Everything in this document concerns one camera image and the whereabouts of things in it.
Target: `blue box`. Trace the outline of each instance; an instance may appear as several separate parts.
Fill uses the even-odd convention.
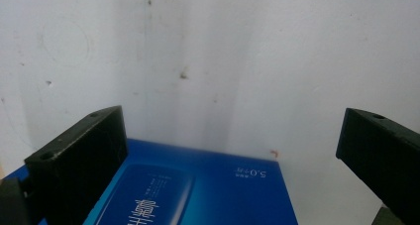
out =
[[[277,162],[128,140],[84,224],[297,224]]]

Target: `white wall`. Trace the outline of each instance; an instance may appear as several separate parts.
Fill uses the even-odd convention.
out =
[[[0,0],[0,163],[89,112],[128,136],[272,157],[300,224],[370,224],[346,107],[420,131],[418,0]]]

